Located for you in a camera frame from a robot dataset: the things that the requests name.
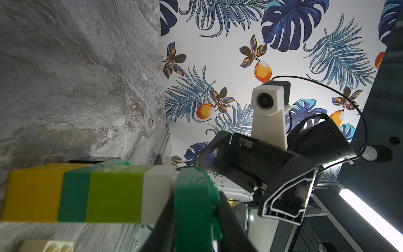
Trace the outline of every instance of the cylindrical light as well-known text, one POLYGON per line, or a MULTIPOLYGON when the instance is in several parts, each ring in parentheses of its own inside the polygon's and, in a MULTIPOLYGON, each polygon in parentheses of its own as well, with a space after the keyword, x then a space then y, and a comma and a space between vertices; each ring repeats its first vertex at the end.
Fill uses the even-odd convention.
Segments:
POLYGON ((371 226, 373 226, 399 252, 403 252, 403 235, 377 214, 364 201, 348 189, 340 190, 339 195, 356 210, 371 226))

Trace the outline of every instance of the flower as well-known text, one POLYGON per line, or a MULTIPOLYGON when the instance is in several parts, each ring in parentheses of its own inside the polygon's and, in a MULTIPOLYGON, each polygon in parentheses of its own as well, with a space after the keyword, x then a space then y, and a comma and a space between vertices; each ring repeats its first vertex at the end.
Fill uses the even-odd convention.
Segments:
POLYGON ((218 110, 222 113, 227 113, 226 104, 235 101, 235 99, 232 97, 226 97, 227 92, 228 91, 227 91, 226 87, 223 87, 223 89, 221 89, 220 94, 218 94, 214 90, 214 88, 211 88, 211 90, 210 90, 210 96, 213 99, 213 101, 216 103, 214 105, 214 107, 217 106, 218 110))
POLYGON ((164 65, 164 74, 167 77, 167 79, 169 79, 169 76, 173 71, 177 72, 182 76, 185 74, 184 70, 177 63, 184 63, 186 60, 186 55, 179 54, 175 56, 175 53, 176 53, 175 42, 172 42, 166 48, 167 59, 162 61, 166 62, 164 65))
POLYGON ((182 159, 178 156, 173 156, 171 158, 171 165, 176 165, 177 163, 179 163, 180 161, 182 161, 182 159))
MULTIPOLYGON (((361 92, 362 92, 362 90, 357 90, 349 97, 349 95, 351 93, 351 89, 349 87, 346 87, 344 89, 343 94, 344 94, 344 96, 349 97, 349 99, 355 104, 355 106, 358 107, 358 104, 356 102, 354 102, 353 100, 356 99, 361 92)), ((349 101, 347 101, 346 98, 344 98, 344 97, 333 97, 332 103, 336 106, 343 106, 343 110, 344 110, 344 108, 347 108, 348 110, 355 109, 354 106, 349 101)))
POLYGON ((255 35, 253 35, 251 38, 251 48, 249 49, 249 47, 247 47, 247 46, 242 46, 239 49, 239 51, 243 55, 247 56, 243 60, 241 67, 245 68, 245 67, 250 66, 252 64, 252 61, 254 61, 254 60, 260 61, 260 59, 258 59, 258 57, 265 54, 266 50, 267 50, 267 44, 258 46, 258 42, 256 41, 255 35))

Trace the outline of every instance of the tropical leaf pattern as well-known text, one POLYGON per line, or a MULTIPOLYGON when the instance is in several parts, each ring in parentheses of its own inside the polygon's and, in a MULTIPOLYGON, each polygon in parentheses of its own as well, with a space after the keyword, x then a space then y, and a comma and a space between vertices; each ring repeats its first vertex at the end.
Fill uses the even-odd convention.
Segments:
POLYGON ((242 108, 237 102, 236 108, 232 105, 227 106, 232 108, 232 116, 228 113, 217 115, 216 124, 209 124, 213 128, 207 129, 206 134, 212 131, 217 135, 219 131, 223 130, 231 133, 250 135, 253 121, 253 109, 250 105, 245 105, 244 108, 242 108))
POLYGON ((348 141, 353 139, 355 128, 351 124, 347 123, 340 125, 339 130, 341 131, 341 133, 343 133, 344 137, 346 137, 348 141))
POLYGON ((195 118, 195 111, 203 103, 213 103, 210 97, 211 86, 205 78, 206 66, 201 71, 201 77, 193 67, 193 74, 189 69, 189 74, 184 72, 182 81, 178 81, 179 86, 167 88, 165 91, 165 109, 166 117, 169 117, 171 122, 176 122, 180 117, 186 115, 187 121, 190 123, 190 118, 196 122, 203 122, 195 118))
POLYGON ((356 29, 357 25, 353 26, 354 19, 342 28, 343 21, 342 14, 337 29, 331 34, 325 29, 325 36, 312 49, 308 49, 304 44, 304 50, 311 53, 307 57, 313 56, 310 63, 311 72, 321 74, 326 71, 324 79, 316 81, 327 80, 329 84, 335 80, 336 84, 340 84, 340 90, 344 86, 357 88, 359 83, 364 86, 366 83, 372 84, 374 77, 371 74, 376 71, 372 71, 373 67, 368 64, 370 61, 365 61, 368 58, 363 50, 356 47, 362 43, 356 42, 361 37, 355 37, 361 28, 356 29))
POLYGON ((265 43, 271 43, 274 40, 270 45, 271 48, 286 52, 299 48, 302 34, 301 21, 304 27, 303 41, 307 41, 312 33, 310 16, 314 21, 314 28, 322 18, 322 13, 315 8, 315 5, 319 4, 326 12, 329 7, 329 0, 284 0, 283 2, 274 0, 266 6, 262 25, 265 22, 271 22, 271 25, 263 26, 262 35, 265 43), (292 35, 291 22, 294 23, 292 35))
POLYGON ((337 179, 337 176, 339 175, 340 170, 341 170, 341 165, 333 166, 324 173, 322 179, 337 179))
POLYGON ((172 7, 172 9, 175 12, 178 12, 178 1, 177 0, 160 0, 160 12, 162 16, 164 16, 165 20, 160 17, 161 21, 161 36, 164 36, 168 34, 169 28, 173 27, 177 19, 175 17, 175 14, 173 14, 165 5, 163 5, 161 2, 166 2, 169 4, 169 6, 172 7))
POLYGON ((235 26, 241 25, 245 30, 249 29, 252 21, 259 21, 254 11, 258 13, 259 18, 262 17, 262 10, 270 0, 189 0, 189 9, 182 11, 181 15, 190 13, 189 21, 195 16, 197 27, 202 31, 208 31, 213 28, 215 21, 218 21, 220 31, 209 36, 200 35, 202 37, 217 37, 223 29, 228 35, 231 23, 235 26))
POLYGON ((386 46, 392 37, 396 19, 403 9, 403 0, 386 0, 378 25, 378 36, 386 46))
MULTIPOLYGON (((302 100, 298 100, 294 103, 294 105, 291 107, 291 117, 293 120, 292 129, 298 123, 300 123, 302 120, 304 120, 305 118, 307 118, 309 116, 327 113, 326 109, 314 108, 315 105, 316 105, 316 100, 313 100, 313 99, 302 99, 302 100)), ((311 127, 312 125, 317 124, 318 122, 319 122, 319 119, 311 119, 306 124, 307 124, 307 127, 311 127)), ((285 127, 286 127, 286 131, 288 131, 290 129, 290 116, 288 113, 285 115, 285 127)))
MULTIPOLYGON (((185 162, 188 166, 193 166, 195 163, 196 156, 209 144, 209 142, 195 143, 186 150, 185 162)), ((214 160, 214 153, 210 153, 208 157, 204 160, 206 164, 212 164, 214 160)))

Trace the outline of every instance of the camera lens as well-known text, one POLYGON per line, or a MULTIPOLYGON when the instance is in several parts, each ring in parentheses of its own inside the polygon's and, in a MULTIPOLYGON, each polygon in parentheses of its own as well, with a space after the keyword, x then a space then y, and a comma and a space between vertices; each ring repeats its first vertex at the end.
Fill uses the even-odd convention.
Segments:
POLYGON ((261 93, 258 96, 258 104, 259 106, 261 106, 262 108, 270 108, 273 107, 273 98, 266 93, 261 93))

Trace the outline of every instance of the black panel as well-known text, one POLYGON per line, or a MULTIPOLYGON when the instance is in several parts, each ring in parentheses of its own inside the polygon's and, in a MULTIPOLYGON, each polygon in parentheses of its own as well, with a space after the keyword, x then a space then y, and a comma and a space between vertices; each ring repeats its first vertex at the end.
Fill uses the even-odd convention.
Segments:
POLYGON ((315 194, 362 250, 397 252, 397 249, 339 196, 339 192, 329 188, 317 190, 315 194))

